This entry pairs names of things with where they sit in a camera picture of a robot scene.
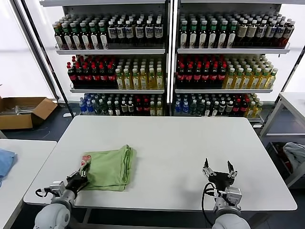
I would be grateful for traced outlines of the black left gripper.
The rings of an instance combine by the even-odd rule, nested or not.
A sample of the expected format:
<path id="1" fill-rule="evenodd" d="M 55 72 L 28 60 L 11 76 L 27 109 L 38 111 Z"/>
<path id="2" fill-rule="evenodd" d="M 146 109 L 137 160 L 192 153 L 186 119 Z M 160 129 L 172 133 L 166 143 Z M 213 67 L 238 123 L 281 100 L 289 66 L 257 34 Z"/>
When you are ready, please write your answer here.
<path id="1" fill-rule="evenodd" d="M 72 191 L 80 191 L 88 184 L 88 178 L 86 177 L 86 171 L 81 167 L 74 171 L 71 175 L 67 176 L 66 189 Z"/>

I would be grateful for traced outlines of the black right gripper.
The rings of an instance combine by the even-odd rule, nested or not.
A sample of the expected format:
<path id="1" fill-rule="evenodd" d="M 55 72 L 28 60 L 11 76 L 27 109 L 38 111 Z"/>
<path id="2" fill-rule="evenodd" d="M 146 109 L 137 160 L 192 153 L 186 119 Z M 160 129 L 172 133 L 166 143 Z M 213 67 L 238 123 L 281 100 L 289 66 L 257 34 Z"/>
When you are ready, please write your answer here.
<path id="1" fill-rule="evenodd" d="M 209 177 L 209 181 L 215 184 L 217 190 L 225 191 L 225 189 L 233 184 L 233 179 L 237 176 L 237 170 L 234 169 L 233 165 L 228 161 L 228 173 L 214 172 L 208 164 L 208 159 L 205 159 L 203 165 L 203 173 L 206 177 Z"/>

